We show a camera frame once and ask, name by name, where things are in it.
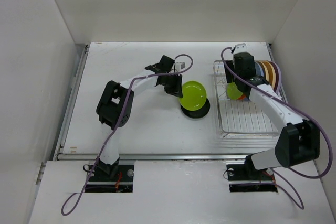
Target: green plate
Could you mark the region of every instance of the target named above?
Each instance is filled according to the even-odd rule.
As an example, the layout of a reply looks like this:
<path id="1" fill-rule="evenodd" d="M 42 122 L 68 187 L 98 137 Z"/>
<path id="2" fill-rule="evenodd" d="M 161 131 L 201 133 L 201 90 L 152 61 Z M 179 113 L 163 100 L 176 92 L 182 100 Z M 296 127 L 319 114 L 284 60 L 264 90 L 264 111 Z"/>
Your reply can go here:
<path id="1" fill-rule="evenodd" d="M 183 97 L 179 98 L 183 108 L 189 111 L 199 110 L 206 101 L 206 91 L 197 81 L 188 81 L 182 85 Z"/>
<path id="2" fill-rule="evenodd" d="M 234 82 L 231 82 L 226 86 L 226 94 L 231 100 L 238 100 L 243 95 Z"/>

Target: black mount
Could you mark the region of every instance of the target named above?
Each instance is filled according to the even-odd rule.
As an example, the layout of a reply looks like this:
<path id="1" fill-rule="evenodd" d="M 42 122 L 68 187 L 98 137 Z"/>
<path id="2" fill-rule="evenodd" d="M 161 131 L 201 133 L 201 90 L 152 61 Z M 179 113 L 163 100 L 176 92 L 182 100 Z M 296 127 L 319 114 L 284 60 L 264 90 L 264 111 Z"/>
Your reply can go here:
<path id="1" fill-rule="evenodd" d="M 231 193 L 245 193 L 256 191 L 278 191 L 274 185 L 249 185 L 250 181 L 255 182 L 269 182 L 271 183 L 273 178 L 266 175 L 266 169 L 263 170 L 248 170 L 246 164 L 227 164 L 226 172 L 229 182 L 241 182 L 241 183 L 229 183 L 229 190 Z"/>
<path id="2" fill-rule="evenodd" d="M 115 177 L 115 175 L 117 174 L 118 170 L 119 170 L 119 158 L 112 165 L 105 164 L 103 161 L 101 161 L 99 159 L 97 167 L 94 170 L 95 171 L 95 177 L 97 178 L 98 175 L 100 175 L 100 176 L 103 176 L 103 177 L 107 178 L 107 180 L 112 180 Z"/>
<path id="3" fill-rule="evenodd" d="M 175 60 L 164 55 L 159 63 L 145 67 L 146 70 L 151 70 L 154 73 L 169 73 L 175 64 Z M 156 85 L 163 85 L 164 91 L 175 97 L 182 98 L 182 75 L 175 74 L 171 76 L 159 76 Z"/>
<path id="4" fill-rule="evenodd" d="M 128 89 L 120 86 L 120 83 L 117 83 L 115 81 L 109 81 L 106 84 L 106 87 L 98 103 L 96 113 L 99 115 L 99 121 L 102 124 L 107 124 L 113 130 L 116 126 L 122 107 L 125 103 L 127 91 Z M 123 127 L 130 118 L 133 97 L 134 92 L 131 91 L 130 97 L 127 102 L 127 107 L 119 124 L 119 127 Z M 112 99 L 119 99 L 119 103 L 112 101 Z"/>
<path id="5" fill-rule="evenodd" d="M 311 121 L 288 124 L 281 131 L 275 156 L 283 167 L 302 164 L 320 156 L 320 131 Z"/>

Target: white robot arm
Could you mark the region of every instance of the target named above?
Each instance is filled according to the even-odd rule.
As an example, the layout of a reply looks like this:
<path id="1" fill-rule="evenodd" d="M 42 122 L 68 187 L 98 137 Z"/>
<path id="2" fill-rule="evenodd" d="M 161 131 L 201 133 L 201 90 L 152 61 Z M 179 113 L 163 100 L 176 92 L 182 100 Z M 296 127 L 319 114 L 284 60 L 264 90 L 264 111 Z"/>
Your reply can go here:
<path id="1" fill-rule="evenodd" d="M 134 76 L 120 83 L 109 81 L 104 89 L 99 104 L 97 106 L 97 114 L 99 121 L 109 125 L 113 130 L 119 119 L 122 107 L 125 103 L 126 93 L 130 87 L 132 80 L 136 77 L 146 77 L 154 73 L 169 73 L 171 71 L 180 72 L 185 68 L 184 62 L 175 62 L 175 60 L 162 56 L 159 63 L 149 65 L 139 75 Z M 132 102 L 134 97 L 147 89 L 158 85 L 163 85 L 166 93 L 176 97 L 182 97 L 182 75 L 170 76 L 154 76 L 142 80 L 136 80 L 132 85 L 132 91 L 127 102 L 127 107 L 119 127 L 123 127 L 131 114 Z M 102 170 L 110 178 L 113 178 L 118 170 L 119 164 L 119 131 L 106 144 L 101 156 L 97 169 Z"/>
<path id="2" fill-rule="evenodd" d="M 246 82 L 272 97 L 251 88 L 225 69 L 227 82 L 236 83 L 238 89 L 263 110 L 280 133 L 275 148 L 246 157 L 244 167 L 246 173 L 258 174 L 260 170 L 267 168 L 291 167 L 318 158 L 319 129 L 311 121 L 273 99 L 282 100 L 262 76 L 256 75 L 254 57 L 246 49 L 246 44 L 236 45 L 233 49 L 233 59 L 225 61 L 226 66 Z"/>

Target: metal rack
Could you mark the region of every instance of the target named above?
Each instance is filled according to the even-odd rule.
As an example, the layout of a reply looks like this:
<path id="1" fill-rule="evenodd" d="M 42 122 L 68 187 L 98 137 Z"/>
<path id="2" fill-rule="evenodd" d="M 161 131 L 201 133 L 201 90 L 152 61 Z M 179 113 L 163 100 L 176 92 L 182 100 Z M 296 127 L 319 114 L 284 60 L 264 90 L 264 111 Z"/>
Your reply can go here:
<path id="1" fill-rule="evenodd" d="M 226 94 L 226 77 L 222 61 L 214 62 L 214 81 L 221 137 L 255 137 L 278 135 L 267 115 L 250 101 L 231 100 Z"/>

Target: white table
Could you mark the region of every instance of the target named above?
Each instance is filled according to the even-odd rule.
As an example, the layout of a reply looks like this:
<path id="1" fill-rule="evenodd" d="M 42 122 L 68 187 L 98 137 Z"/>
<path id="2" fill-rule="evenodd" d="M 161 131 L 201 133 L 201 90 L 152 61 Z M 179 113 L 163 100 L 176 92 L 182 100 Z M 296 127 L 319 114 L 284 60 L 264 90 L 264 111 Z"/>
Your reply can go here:
<path id="1" fill-rule="evenodd" d="M 300 193 L 305 210 L 279 193 L 230 193 L 223 178 L 223 161 L 139 161 L 135 164 L 133 193 L 84 193 L 72 214 L 60 209 L 79 192 L 85 161 L 48 162 L 30 224 L 332 224 L 335 223 L 322 185 L 279 168 Z M 313 162 L 301 172 L 316 175 Z M 294 195 L 280 179 L 277 183 Z M 69 201 L 65 211 L 75 203 Z"/>
<path id="2" fill-rule="evenodd" d="M 246 141 L 226 143 L 217 134 L 213 62 L 234 42 L 213 43 L 102 43 L 91 44 L 73 110 L 63 153 L 92 158 L 110 129 L 101 125 L 96 106 L 109 80 L 122 81 L 138 74 L 162 55 L 186 53 L 194 67 L 183 81 L 197 80 L 212 105 L 201 120 L 185 117 L 177 98 L 162 87 L 149 90 L 134 100 L 129 122 L 120 130 L 121 153 L 133 154 L 218 154 L 248 153 Z M 269 60 L 265 43 L 248 43 L 256 59 Z M 37 223 L 335 223 L 321 182 L 299 177 L 279 168 L 297 188 L 306 209 L 299 210 L 287 195 L 277 193 L 230 193 L 223 178 L 225 161 L 137 161 L 133 193 L 85 193 L 68 217 L 60 214 L 64 201 L 80 192 L 88 161 L 48 162 L 30 220 Z M 316 175 L 313 162 L 296 167 Z M 277 182 L 289 189 L 282 180 Z M 69 201 L 68 211 L 76 198 Z"/>
<path id="3" fill-rule="evenodd" d="M 121 154 L 240 154 L 265 150 L 265 145 L 246 141 L 226 142 L 218 134 L 213 63 L 220 52 L 239 42 L 132 42 L 92 43 L 85 63 L 76 104 L 66 137 L 64 154 L 97 154 L 111 129 L 98 121 L 96 107 L 108 81 L 123 81 L 139 74 L 144 67 L 157 63 L 162 55 L 189 54 L 193 68 L 183 74 L 183 82 L 196 80 L 207 91 L 209 114 L 201 120 L 187 118 L 176 97 L 163 87 L 144 92 L 133 101 L 131 117 L 120 128 Z M 264 42 L 247 43 L 248 51 L 258 60 L 270 60 Z M 276 139 L 266 145 L 274 146 Z"/>

